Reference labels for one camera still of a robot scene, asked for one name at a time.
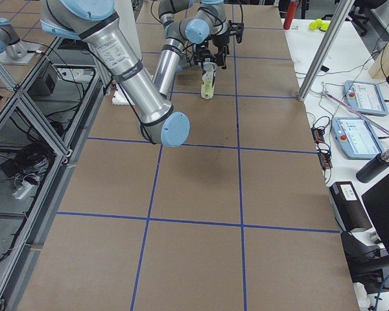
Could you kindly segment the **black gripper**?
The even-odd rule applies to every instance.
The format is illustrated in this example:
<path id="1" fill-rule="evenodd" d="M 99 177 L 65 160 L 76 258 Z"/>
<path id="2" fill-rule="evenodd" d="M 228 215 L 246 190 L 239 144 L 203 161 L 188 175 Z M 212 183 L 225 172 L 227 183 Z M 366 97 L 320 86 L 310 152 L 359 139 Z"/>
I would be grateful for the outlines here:
<path id="1" fill-rule="evenodd" d="M 230 54 L 228 47 L 230 42 L 229 32 L 212 35 L 212 42 L 213 45 L 218 49 L 217 53 L 214 54 L 215 63 L 222 69 L 227 69 L 226 57 Z"/>
<path id="2" fill-rule="evenodd" d="M 194 45 L 193 60 L 194 63 L 200 68 L 203 68 L 203 66 L 209 63 L 217 65 L 216 58 L 210 53 L 209 45 L 207 43 Z"/>

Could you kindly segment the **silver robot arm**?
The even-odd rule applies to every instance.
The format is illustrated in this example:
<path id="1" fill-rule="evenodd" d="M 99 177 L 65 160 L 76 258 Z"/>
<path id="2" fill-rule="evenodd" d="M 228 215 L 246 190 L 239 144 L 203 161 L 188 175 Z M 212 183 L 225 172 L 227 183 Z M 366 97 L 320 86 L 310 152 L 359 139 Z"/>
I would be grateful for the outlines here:
<path id="1" fill-rule="evenodd" d="M 154 85 L 161 96 L 171 90 L 184 45 L 187 42 L 200 44 L 222 23 L 219 10 L 222 1 L 202 1 L 196 15 L 175 21 L 174 15 L 194 5 L 193 1 L 160 1 L 158 16 L 164 28 L 165 44 L 154 74 Z"/>
<path id="2" fill-rule="evenodd" d="M 166 42 L 153 76 L 121 31 L 113 1 L 42 1 L 41 26 L 54 36 L 92 46 L 137 108 L 143 137 L 153 144 L 177 147 L 186 141 L 190 122 L 184 113 L 174 110 L 167 93 L 184 45 L 188 41 L 201 44 L 209 36 L 226 39 L 229 34 L 223 1 L 202 1 L 195 16 L 174 20 L 175 13 L 192 5 L 192 1 L 160 1 L 158 14 Z"/>

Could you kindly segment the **neighbouring robot arm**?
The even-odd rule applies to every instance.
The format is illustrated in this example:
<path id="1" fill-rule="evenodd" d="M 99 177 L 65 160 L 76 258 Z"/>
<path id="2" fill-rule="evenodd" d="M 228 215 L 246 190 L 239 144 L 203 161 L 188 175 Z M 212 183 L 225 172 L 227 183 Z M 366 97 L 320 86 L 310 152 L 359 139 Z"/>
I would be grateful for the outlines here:
<path id="1" fill-rule="evenodd" d="M 41 53 L 38 43 L 23 41 L 9 20 L 0 17 L 0 61 L 7 65 L 27 65 Z"/>

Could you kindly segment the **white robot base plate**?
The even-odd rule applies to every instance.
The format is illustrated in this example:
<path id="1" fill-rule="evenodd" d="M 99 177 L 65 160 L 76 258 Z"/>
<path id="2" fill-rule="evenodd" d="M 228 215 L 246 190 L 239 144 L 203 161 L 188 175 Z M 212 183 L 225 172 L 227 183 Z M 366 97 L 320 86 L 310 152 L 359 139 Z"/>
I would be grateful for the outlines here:
<path id="1" fill-rule="evenodd" d="M 130 101 L 127 93 L 123 93 L 121 90 L 116 90 L 113 98 L 112 98 L 112 104 L 117 106 L 124 106 L 124 105 L 133 105 L 133 103 Z"/>

